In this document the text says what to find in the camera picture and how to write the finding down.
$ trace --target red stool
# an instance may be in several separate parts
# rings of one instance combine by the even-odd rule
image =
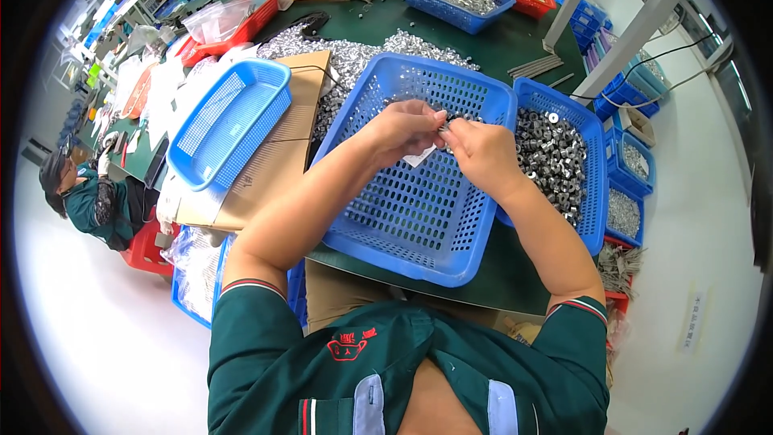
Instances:
[[[121,256],[130,267],[162,276],[171,276],[175,266],[172,266],[166,262],[166,259],[161,257],[163,247],[156,245],[156,237],[159,234],[162,236],[164,234],[161,233],[161,224],[155,218],[155,207],[151,209],[150,215],[153,217],[153,220],[146,223],[137,232],[137,235],[131,239],[129,248],[121,252]],[[175,230],[172,236],[177,237],[177,234],[180,232],[180,226],[172,224],[172,227]]]

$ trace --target cardboard sheet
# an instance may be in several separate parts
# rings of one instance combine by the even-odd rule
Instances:
[[[330,51],[320,51],[277,62],[326,69],[329,60]],[[177,223],[238,232],[268,201],[292,189],[303,175],[324,77],[317,68],[292,69],[290,107],[239,173],[217,215],[213,218],[211,212],[202,211],[196,195],[186,193],[180,201]]]

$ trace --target hand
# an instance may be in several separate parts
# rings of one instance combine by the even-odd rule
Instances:
[[[438,128],[445,120],[445,111],[436,112],[419,99],[393,102],[353,139],[366,142],[378,168],[391,167],[406,155],[420,155],[433,143],[442,147]]]
[[[105,137],[102,138],[102,148],[109,148],[110,146],[115,144],[115,140],[117,139],[118,139],[118,131],[113,131],[105,135]]]
[[[102,156],[99,157],[97,162],[97,174],[99,176],[107,176],[107,169],[110,167],[110,150],[104,150]]]
[[[516,139],[504,126],[457,119],[440,132],[461,172],[498,204],[530,182],[518,166]]]

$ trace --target black cap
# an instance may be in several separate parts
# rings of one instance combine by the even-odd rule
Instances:
[[[62,168],[66,156],[63,150],[48,154],[40,165],[40,186],[46,194],[54,195],[62,183]]]

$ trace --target embroidered logo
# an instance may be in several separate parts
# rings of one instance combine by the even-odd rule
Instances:
[[[362,332],[362,339],[357,342],[354,333],[340,333],[339,339],[333,339],[328,343],[330,354],[337,362],[350,362],[357,359],[365,346],[368,345],[367,338],[376,336],[376,329],[372,327],[368,331]]]

